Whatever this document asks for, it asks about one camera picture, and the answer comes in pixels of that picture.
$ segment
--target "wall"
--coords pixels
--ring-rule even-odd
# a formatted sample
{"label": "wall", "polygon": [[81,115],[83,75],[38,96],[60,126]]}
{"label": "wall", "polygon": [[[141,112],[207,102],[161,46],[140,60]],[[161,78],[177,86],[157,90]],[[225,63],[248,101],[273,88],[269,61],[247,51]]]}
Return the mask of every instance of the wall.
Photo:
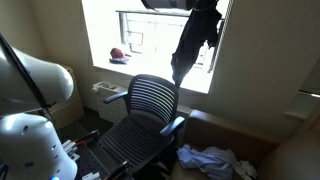
{"label": "wall", "polygon": [[[127,85],[130,77],[92,67],[80,0],[31,2],[50,59],[74,68],[86,107],[96,109],[93,83]],[[291,135],[300,121],[283,112],[320,57],[319,5],[311,0],[234,0],[209,94],[181,90],[181,101]]]}
{"label": "wall", "polygon": [[0,32],[19,50],[38,58],[46,55],[29,1],[0,1]]}

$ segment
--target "chair seat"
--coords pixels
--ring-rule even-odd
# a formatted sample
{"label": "chair seat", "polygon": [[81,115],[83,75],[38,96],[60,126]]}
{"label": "chair seat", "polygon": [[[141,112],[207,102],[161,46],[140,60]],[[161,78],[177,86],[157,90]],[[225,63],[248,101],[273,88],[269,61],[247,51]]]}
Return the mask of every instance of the chair seat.
{"label": "chair seat", "polygon": [[129,161],[129,173],[136,172],[173,140],[173,136],[164,138],[160,135],[164,126],[161,119],[151,114],[132,111],[107,131],[99,142],[119,164]]}

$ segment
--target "blue cloth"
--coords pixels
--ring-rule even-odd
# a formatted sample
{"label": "blue cloth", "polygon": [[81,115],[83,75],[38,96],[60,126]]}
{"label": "blue cloth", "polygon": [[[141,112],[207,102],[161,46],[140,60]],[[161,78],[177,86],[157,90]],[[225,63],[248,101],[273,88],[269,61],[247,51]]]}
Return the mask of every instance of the blue cloth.
{"label": "blue cloth", "polygon": [[212,180],[231,180],[232,165],[236,163],[236,157],[231,150],[221,150],[216,147],[208,147],[202,152],[184,145],[177,151],[179,161],[184,169],[199,168]]}

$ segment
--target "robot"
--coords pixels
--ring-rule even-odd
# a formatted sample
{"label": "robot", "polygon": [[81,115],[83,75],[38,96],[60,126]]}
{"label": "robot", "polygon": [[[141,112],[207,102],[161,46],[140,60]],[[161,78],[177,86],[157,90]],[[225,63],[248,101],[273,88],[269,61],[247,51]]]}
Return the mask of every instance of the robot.
{"label": "robot", "polygon": [[[196,0],[142,0],[148,9],[190,10]],[[10,46],[0,33],[0,164],[6,180],[73,180],[77,165],[61,144],[49,112],[72,94],[72,77],[62,66]]]}

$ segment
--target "black office chair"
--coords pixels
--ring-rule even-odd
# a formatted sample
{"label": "black office chair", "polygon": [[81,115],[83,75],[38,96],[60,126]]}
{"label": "black office chair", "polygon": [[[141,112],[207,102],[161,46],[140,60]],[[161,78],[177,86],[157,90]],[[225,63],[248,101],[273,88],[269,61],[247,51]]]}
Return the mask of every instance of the black office chair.
{"label": "black office chair", "polygon": [[121,164],[129,162],[134,174],[174,139],[184,118],[176,118],[178,90],[171,82],[152,75],[133,77],[127,92],[103,102],[124,98],[128,115],[100,138],[100,146]]}

